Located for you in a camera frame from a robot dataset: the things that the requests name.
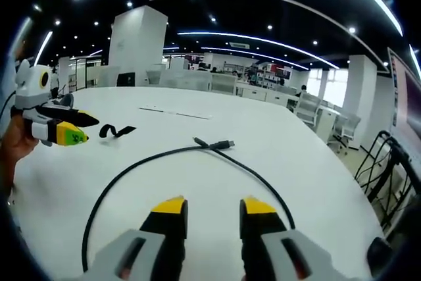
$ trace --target white cabinet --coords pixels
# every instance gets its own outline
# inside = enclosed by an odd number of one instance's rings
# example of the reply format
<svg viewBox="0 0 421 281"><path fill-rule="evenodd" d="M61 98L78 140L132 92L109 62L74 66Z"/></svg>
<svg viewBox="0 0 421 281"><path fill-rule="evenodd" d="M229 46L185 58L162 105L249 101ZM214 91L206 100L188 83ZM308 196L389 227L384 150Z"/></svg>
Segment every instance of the white cabinet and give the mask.
<svg viewBox="0 0 421 281"><path fill-rule="evenodd" d="M253 88L243 88L243 98L265 101L266 92Z"/></svg>
<svg viewBox="0 0 421 281"><path fill-rule="evenodd" d="M266 94L266 102L286 107L288 104L288 96L276 91L268 91Z"/></svg>

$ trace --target black cable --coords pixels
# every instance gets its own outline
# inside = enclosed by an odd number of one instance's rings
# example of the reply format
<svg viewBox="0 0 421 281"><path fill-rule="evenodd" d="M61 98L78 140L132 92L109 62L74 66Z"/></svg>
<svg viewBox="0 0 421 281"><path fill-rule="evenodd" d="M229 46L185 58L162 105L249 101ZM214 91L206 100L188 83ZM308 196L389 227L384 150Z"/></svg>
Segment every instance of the black cable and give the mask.
<svg viewBox="0 0 421 281"><path fill-rule="evenodd" d="M3 116L3 112L5 112L5 109L6 109L6 106L7 106L7 103L10 101L10 99L11 99L11 97L15 94L16 92L14 91L14 92L12 92L8 97L7 97L7 99L6 99L6 101L5 101L5 104L3 105L3 108L1 108L1 112L0 112L0 120L1 120L1 117Z"/></svg>
<svg viewBox="0 0 421 281"><path fill-rule="evenodd" d="M204 141L202 141L198 138L195 138L195 142L198 143L199 146L191 146L191 147L174 149L174 150L171 150L171 151L166 151L164 153L159 153L159 154L150 156L148 158L142 159L142 160L130 165L126 169L124 169L122 172L120 172L120 174L115 176L110 181L110 183L107 185L107 187L105 187L105 189L102 191L101 195L98 197L97 201L95 202L95 205L92 208L91 214L89 215L89 218L86 222L84 236L82 238L82 268L83 268L84 272L86 272L87 269L88 269L88 267L87 267L87 244L88 244L88 241L89 241L89 235L90 235L90 232L91 232L93 220L95 219L95 216L98 212L99 206L101 205L102 201L104 200L104 198L106 197L108 192L111 190L111 188L119 181L119 179L121 179L129 171L135 169L136 167L138 167L138 166L140 166L144 163L148 163L149 161L153 161L153 160L161 158L161 157L165 157L165 156L169 156L169 155L177 154L177 153L183 153L183 152L186 152L186 151L196 151L196 150L206 150L206 149L214 151L215 153L224 157L225 159L233 162L234 164L240 166L241 168L244 168L246 171L250 172L253 176L256 176L275 195L276 199L280 202L281 206L284 208L284 211L287 215L287 218L288 218L288 221L289 221L289 225L291 226L291 229L295 229L295 223L294 223L294 219L292 217L291 211L289 210L287 204L281 198L279 193L261 175L259 175L253 169L241 164L240 162L236 161L235 159L227 156L226 154L224 154L223 152L220 151L220 149L227 149L227 148L230 148L231 146L233 146L234 143L232 141L220 141L218 143L208 145Z"/></svg>
<svg viewBox="0 0 421 281"><path fill-rule="evenodd" d="M390 155L390 152L391 152L391 151L389 151L389 153L387 153L387 154L385 155L385 157L383 157L382 159L380 159L378 162L373 163L373 165L372 165L371 167L368 167L368 168L364 169L362 172L360 172L360 174L358 175L358 177L357 177L355 180L358 180L362 174L364 174L365 172L367 172L367 171L369 171L370 169L374 168L377 164L380 164L382 161L384 161L384 160L385 160L385 159L386 159L386 158Z"/></svg>
<svg viewBox="0 0 421 281"><path fill-rule="evenodd" d="M376 162L376 161L377 161L377 158L379 157L380 152L382 151L383 146L387 143L387 141L388 141L388 140L390 140L390 138L386 138L386 139L384 140L384 142L381 144L381 146L380 146L380 148L379 148L379 150L378 150L378 152L377 152L376 156L374 157L374 162ZM373 175L373 170L374 170L374 168L370 171L370 175L368 176L368 180L367 180L367 182L370 182L370 181L371 181L371 177L372 177L372 175ZM366 194L366 193L367 193L368 188L369 188L369 186L367 186L367 188L365 189L364 194Z"/></svg>
<svg viewBox="0 0 421 281"><path fill-rule="evenodd" d="M368 156L370 156L370 153L371 153L371 151L373 150L373 148L374 148L374 146L375 146L375 144L376 144L376 142L377 142L377 139L378 139L379 137L380 137L380 133L379 133L379 134L377 134L376 139L375 139L375 140L373 141L373 143L371 144L371 147L370 147L370 149L368 150L366 157L364 158L364 160L362 161L361 165L359 166L359 168L358 168L357 172L355 173L355 177L354 177L354 179L355 179L355 180L358 180L358 178L359 178L358 174L359 174L359 172L360 172L360 170L361 170L362 166L364 166L364 163L366 162L366 160L367 160Z"/></svg>
<svg viewBox="0 0 421 281"><path fill-rule="evenodd" d="M255 172L253 169L245 166L244 164L240 163L239 161L235 160L234 158L231 158L227 154L221 152L219 149L214 149L214 148L212 148L212 146L209 147L209 145L207 145L204 141L200 140L199 138L194 138L194 141L196 143L198 143L199 145L207 146L211 151L213 151L213 152L217 153L218 155L222 156L223 158L231 161L232 163L236 164L237 166L240 166L242 169L245 169L246 171L250 172L253 176L255 176L257 179L259 179L270 190L270 192L272 192L272 194L275 196L275 198L278 200L278 202L280 203L280 205L284 209L285 214L286 214L286 216L288 218L288 221L289 221L289 225L291 226L291 229L292 230L295 229L294 219L292 217L291 211L289 210L289 208L287 206L287 203L284 201L284 199L282 199L282 197L275 190L275 188L273 188L269 184L269 182L266 181L266 179L264 179L260 174Z"/></svg>

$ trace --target black strap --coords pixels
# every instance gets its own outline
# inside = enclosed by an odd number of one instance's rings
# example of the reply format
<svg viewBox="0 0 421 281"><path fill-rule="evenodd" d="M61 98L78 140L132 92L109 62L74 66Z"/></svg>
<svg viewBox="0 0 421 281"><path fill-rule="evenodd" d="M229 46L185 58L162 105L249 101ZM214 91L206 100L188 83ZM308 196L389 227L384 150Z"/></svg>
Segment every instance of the black strap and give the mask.
<svg viewBox="0 0 421 281"><path fill-rule="evenodd" d="M122 130L117 132L114 125L106 124L100 129L99 137L100 138L106 138L106 136L108 134L108 131L111 130L111 133L114 135L114 137L119 138L120 136L123 136L123 135L129 134L130 132L133 132L135 129L136 128L134 128L133 126L126 126Z"/></svg>

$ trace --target person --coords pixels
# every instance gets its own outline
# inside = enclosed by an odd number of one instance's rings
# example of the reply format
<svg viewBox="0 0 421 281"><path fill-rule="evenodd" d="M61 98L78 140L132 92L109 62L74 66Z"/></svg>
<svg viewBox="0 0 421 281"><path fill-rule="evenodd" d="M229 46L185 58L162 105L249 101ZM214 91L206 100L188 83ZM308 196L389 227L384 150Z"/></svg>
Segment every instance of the person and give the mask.
<svg viewBox="0 0 421 281"><path fill-rule="evenodd" d="M14 182L14 169L19 160L29 155L38 144L25 132L24 119L20 115L11 118L0 146L0 180L1 188L8 197Z"/></svg>
<svg viewBox="0 0 421 281"><path fill-rule="evenodd" d="M300 97L302 92L307 92L307 86L306 85L302 85L301 91L299 93L297 93L295 96Z"/></svg>
<svg viewBox="0 0 421 281"><path fill-rule="evenodd" d="M59 96L59 75L57 75L56 68L51 74L51 97L56 99Z"/></svg>

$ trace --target monitor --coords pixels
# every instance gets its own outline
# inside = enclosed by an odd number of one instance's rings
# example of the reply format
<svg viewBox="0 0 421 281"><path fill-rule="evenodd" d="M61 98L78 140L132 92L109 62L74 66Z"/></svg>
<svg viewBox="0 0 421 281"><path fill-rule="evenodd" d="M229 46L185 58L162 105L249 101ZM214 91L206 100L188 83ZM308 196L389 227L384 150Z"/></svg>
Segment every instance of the monitor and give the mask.
<svg viewBox="0 0 421 281"><path fill-rule="evenodd" d="M395 111L391 134L409 154L412 166L421 174L421 82L389 49L390 65L395 87Z"/></svg>

